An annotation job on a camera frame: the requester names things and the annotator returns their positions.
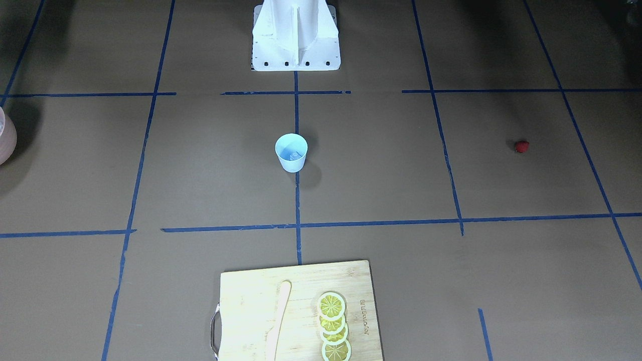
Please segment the ice cube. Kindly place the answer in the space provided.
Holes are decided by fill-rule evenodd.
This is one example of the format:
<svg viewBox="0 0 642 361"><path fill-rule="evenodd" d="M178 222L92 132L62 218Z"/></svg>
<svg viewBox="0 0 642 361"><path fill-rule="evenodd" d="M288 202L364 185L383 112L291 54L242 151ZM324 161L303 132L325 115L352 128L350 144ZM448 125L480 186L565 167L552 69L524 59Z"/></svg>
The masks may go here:
<svg viewBox="0 0 642 361"><path fill-rule="evenodd" d="M298 151L294 151L291 154L289 154L289 156L287 157L287 160L296 161L296 160L299 160L301 158L303 158L302 153L299 153Z"/></svg>

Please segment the light blue plastic cup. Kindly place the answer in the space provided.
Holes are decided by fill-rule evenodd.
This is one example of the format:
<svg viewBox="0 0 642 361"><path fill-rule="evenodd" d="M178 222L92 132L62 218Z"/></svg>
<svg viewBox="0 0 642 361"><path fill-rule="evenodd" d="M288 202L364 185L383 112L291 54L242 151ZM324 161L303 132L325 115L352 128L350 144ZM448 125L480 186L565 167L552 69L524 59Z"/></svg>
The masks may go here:
<svg viewBox="0 0 642 361"><path fill-rule="evenodd" d="M305 163L308 143L298 133L286 133L275 142L275 153L284 171L299 172Z"/></svg>

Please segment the bamboo cutting board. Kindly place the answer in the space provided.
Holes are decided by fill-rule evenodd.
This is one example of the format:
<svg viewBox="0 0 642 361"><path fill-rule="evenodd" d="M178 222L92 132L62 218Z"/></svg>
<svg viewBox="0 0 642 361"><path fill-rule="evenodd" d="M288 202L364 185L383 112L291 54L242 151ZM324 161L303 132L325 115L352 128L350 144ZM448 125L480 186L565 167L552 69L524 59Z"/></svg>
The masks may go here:
<svg viewBox="0 0 642 361"><path fill-rule="evenodd" d="M318 298L339 293L346 301L350 360L383 360L378 312L369 261L342 261L225 272L211 330L220 321L220 340L211 333L215 360L266 360L266 334L273 327L282 281L291 293L280 328L276 360L323 360Z"/></svg>

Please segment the yellow plastic knife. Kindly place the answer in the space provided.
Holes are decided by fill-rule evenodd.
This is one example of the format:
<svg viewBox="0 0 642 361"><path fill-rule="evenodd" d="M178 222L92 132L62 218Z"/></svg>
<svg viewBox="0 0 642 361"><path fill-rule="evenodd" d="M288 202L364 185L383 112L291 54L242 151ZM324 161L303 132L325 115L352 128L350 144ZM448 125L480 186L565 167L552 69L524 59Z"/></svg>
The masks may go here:
<svg viewBox="0 0 642 361"><path fill-rule="evenodd" d="M280 330L283 317L286 311L287 302L291 293L291 282L284 280L279 287L279 295L276 302L276 313L273 327L266 334L265 359L276 360L276 352L279 344Z"/></svg>

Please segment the red strawberry on table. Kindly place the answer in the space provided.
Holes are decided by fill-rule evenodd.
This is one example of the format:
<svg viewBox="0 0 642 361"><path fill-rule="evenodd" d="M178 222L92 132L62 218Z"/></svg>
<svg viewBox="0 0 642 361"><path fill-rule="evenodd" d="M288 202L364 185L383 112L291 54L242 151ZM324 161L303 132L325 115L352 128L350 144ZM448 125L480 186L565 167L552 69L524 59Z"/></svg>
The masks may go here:
<svg viewBox="0 0 642 361"><path fill-rule="evenodd" d="M528 151L530 143L528 141L517 141L514 144L514 150L516 153L525 153Z"/></svg>

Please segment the pink bowl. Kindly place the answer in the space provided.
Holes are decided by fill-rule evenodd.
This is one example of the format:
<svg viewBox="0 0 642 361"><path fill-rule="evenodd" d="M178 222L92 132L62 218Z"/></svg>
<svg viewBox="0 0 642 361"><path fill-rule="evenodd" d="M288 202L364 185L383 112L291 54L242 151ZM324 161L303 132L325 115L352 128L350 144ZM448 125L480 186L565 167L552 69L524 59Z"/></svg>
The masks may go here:
<svg viewBox="0 0 642 361"><path fill-rule="evenodd" d="M14 122L1 108L1 165L12 156L18 143L18 134Z"/></svg>

